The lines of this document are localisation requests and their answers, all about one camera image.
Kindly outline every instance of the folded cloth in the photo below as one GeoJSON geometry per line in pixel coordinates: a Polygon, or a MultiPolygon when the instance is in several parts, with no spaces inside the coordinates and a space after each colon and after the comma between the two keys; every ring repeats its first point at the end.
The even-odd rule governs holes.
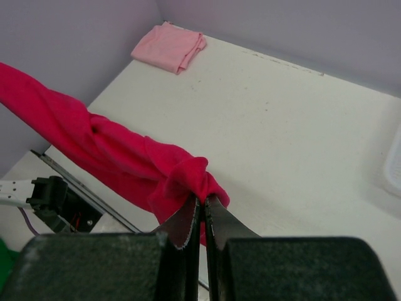
{"type": "Polygon", "coordinates": [[[0,101],[75,164],[153,212],[159,223],[173,215],[190,192],[201,201],[215,193],[224,206],[229,204],[226,192],[206,172],[206,158],[92,114],[79,100],[2,63],[0,101]]]}
{"type": "Polygon", "coordinates": [[[156,25],[138,43],[131,56],[138,61],[179,74],[206,47],[202,33],[176,28],[169,22],[156,25]]]}

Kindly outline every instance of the white table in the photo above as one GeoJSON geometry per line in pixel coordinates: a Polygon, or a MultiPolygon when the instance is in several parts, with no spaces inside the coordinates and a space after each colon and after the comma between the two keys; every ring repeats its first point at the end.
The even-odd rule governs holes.
{"type": "MultiPolygon", "coordinates": [[[[207,38],[180,75],[133,61],[90,111],[209,159],[230,212],[264,236],[356,236],[401,296],[401,200],[382,189],[401,100],[207,38]]],[[[47,155],[142,230],[156,219],[54,147],[47,155]]],[[[200,274],[206,277],[204,250],[200,274]]]]}

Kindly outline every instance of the cable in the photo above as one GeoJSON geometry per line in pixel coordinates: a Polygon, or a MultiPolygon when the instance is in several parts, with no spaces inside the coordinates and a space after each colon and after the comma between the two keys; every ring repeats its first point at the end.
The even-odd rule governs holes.
{"type": "Polygon", "coordinates": [[[26,214],[25,210],[21,207],[18,207],[19,212],[23,215],[23,218],[25,220],[26,226],[28,226],[28,229],[31,230],[32,234],[35,236],[40,235],[32,226],[31,221],[29,220],[28,215],[26,214]]]}

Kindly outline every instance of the white plastic container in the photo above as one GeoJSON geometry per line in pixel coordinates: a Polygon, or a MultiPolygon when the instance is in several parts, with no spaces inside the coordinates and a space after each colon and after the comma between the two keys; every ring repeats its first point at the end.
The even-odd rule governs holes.
{"type": "Polygon", "coordinates": [[[401,125],[384,164],[385,189],[401,197],[401,125]]]}

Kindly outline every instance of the black mechanical component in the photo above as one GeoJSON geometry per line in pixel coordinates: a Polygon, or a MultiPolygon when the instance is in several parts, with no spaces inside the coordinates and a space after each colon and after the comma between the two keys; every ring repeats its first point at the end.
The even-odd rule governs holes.
{"type": "Polygon", "coordinates": [[[102,216],[74,193],[61,177],[39,177],[32,184],[33,193],[26,202],[55,233],[90,232],[102,216]]]}
{"type": "Polygon", "coordinates": [[[195,196],[149,234],[39,236],[0,299],[197,300],[206,224],[210,296],[223,300],[396,300],[373,250],[356,238],[261,238],[216,196],[195,196]]]}

